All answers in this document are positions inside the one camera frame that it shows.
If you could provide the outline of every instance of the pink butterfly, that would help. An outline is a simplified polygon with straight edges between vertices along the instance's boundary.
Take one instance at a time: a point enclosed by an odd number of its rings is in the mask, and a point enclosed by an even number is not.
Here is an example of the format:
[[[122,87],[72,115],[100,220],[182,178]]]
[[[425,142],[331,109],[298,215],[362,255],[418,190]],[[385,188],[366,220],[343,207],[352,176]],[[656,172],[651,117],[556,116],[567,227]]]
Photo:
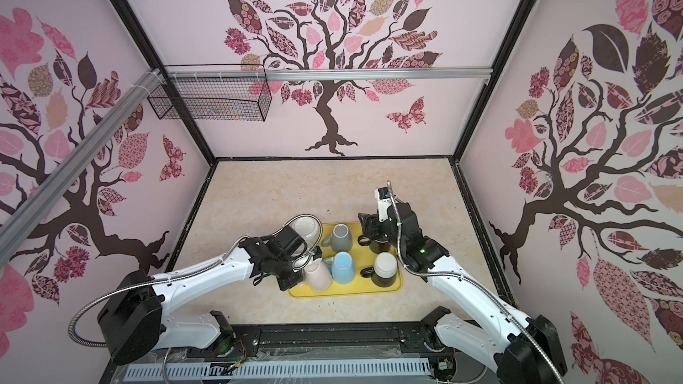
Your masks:
[[[387,115],[388,119],[392,122],[398,122],[398,127],[408,133],[408,128],[413,126],[411,121],[415,123],[426,123],[425,114],[422,109],[425,107],[424,97],[420,97],[411,106],[410,112],[405,113],[389,113]]]
[[[183,175],[182,166],[180,166],[178,162],[182,161],[183,155],[187,154],[183,153],[180,147],[174,147],[173,142],[166,138],[166,135],[164,135],[164,150],[166,150],[169,161],[162,168],[161,174],[159,175],[159,181],[167,180],[172,176],[177,178],[178,176]]]

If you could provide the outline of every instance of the black wire basket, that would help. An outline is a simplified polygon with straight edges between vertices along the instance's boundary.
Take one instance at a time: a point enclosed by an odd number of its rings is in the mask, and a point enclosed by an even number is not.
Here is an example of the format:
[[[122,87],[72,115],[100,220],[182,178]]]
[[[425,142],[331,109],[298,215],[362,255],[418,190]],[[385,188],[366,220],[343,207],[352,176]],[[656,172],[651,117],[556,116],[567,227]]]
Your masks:
[[[159,119],[263,122],[272,100],[266,70],[262,64],[242,66],[242,69],[250,70],[251,74],[261,71],[258,75],[217,78],[171,75],[167,83],[173,84],[180,96],[176,97],[170,93],[172,89],[161,84],[148,97],[149,104]]]

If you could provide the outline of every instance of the black mug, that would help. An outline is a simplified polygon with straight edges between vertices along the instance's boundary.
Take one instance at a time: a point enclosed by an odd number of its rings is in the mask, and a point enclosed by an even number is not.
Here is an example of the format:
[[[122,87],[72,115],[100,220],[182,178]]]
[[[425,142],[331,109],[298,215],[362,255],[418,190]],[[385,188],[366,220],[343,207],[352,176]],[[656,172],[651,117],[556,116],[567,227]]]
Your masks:
[[[370,240],[370,237],[360,235],[358,236],[358,244],[360,246],[370,246],[370,250],[375,254],[388,252],[391,249],[391,244],[388,241]]]
[[[396,282],[398,274],[398,262],[396,257],[388,252],[380,253],[375,258],[372,267],[361,270],[361,277],[369,277],[372,283],[381,287],[388,288]]]

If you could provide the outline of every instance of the light blue mug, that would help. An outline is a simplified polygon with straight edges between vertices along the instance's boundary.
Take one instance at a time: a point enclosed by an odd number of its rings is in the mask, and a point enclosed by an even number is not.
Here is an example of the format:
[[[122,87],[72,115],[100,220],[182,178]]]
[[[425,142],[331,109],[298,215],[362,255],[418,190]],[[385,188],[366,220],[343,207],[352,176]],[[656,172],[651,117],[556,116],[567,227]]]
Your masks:
[[[332,271],[332,278],[340,285],[348,285],[356,277],[356,265],[348,252],[339,252],[334,257],[326,258],[325,264]]]

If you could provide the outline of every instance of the beige marble surface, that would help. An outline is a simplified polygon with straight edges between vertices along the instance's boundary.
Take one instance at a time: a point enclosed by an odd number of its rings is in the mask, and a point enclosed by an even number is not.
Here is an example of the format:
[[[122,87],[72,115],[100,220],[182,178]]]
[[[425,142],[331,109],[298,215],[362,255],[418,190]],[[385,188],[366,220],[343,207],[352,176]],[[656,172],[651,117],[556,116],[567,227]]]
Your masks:
[[[495,292],[447,159],[223,162],[211,181],[176,269],[225,252],[241,235],[263,236],[300,213],[322,222],[350,222],[375,213],[374,190],[391,180],[425,235],[446,246],[473,277]],[[420,320],[438,305],[465,319],[455,302],[403,273],[395,293],[295,299],[274,277],[258,286],[237,282],[185,305],[178,313],[222,311],[231,323]]]

